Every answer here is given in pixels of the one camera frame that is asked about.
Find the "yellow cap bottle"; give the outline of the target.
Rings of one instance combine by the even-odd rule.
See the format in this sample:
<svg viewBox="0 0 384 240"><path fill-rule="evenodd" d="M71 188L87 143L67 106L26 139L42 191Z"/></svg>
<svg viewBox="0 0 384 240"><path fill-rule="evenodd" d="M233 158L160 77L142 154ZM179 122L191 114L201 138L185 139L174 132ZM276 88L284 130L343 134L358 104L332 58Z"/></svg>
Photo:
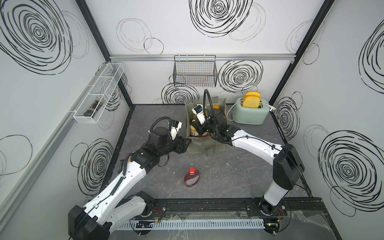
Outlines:
<svg viewBox="0 0 384 240"><path fill-rule="evenodd" d="M200 134L198 133L198 131L195 129L194 126L190 125L190 136L191 137L199 137Z"/></svg>

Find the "green fabric shopping bag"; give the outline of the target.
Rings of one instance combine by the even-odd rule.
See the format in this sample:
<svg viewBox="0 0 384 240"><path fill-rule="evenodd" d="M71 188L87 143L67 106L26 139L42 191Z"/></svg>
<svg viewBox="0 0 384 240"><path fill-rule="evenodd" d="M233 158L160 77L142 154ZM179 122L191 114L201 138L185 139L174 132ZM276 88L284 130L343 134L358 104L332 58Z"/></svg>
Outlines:
<svg viewBox="0 0 384 240"><path fill-rule="evenodd" d="M192 109L197 104L202 104L202 103L203 103L203 100L200 99L200 100L195 100L189 104L185 104L186 137L188 139L191 139L191 143L187 148L187 153L190 155L204 154L210 157L210 156L213 156L215 152L224 152L226 150L226 145L212 139L210 135L207 135L204 137L199 137L199 136L196 137L191 135L191 122L194 119L194 114L192 112Z"/></svg>

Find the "red soap bottle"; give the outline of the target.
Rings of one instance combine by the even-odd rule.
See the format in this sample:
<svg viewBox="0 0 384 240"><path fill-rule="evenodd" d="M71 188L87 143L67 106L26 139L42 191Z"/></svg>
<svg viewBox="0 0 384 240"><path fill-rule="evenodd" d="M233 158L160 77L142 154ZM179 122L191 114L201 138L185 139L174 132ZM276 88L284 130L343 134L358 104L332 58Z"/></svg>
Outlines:
<svg viewBox="0 0 384 240"><path fill-rule="evenodd" d="M200 171L196 168L189 168L184 177L184 182L187 187L192 187L198 183L199 179Z"/></svg>

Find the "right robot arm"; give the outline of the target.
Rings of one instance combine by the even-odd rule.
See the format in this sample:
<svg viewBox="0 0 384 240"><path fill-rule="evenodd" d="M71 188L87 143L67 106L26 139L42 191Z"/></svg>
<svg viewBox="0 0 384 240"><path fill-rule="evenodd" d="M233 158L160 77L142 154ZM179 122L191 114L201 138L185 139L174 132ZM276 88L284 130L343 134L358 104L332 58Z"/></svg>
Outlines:
<svg viewBox="0 0 384 240"><path fill-rule="evenodd" d="M195 121L191 124L200 135L207 132L217 142L246 150L273 167L273 180L262 196L259 208L266 216L275 213L279 203L294 188L305 170L296 148L291 144L270 143L229 125L224 113L218 109L206 113L202 105L197 105L192 112Z"/></svg>

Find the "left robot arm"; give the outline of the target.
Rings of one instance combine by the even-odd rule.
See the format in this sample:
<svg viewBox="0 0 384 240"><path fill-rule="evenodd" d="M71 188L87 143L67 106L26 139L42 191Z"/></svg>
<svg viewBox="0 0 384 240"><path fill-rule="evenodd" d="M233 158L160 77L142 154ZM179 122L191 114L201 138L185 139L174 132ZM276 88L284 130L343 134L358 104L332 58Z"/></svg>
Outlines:
<svg viewBox="0 0 384 240"><path fill-rule="evenodd" d="M74 206L68 214L68 232L72 240L107 240L128 220L152 212L153 198L139 192L130 200L126 194L159 165L163 156L186 152L190 140L179 135L182 123L171 121L169 127L151 127L149 139L141 148L126 156L118 176L83 207Z"/></svg>

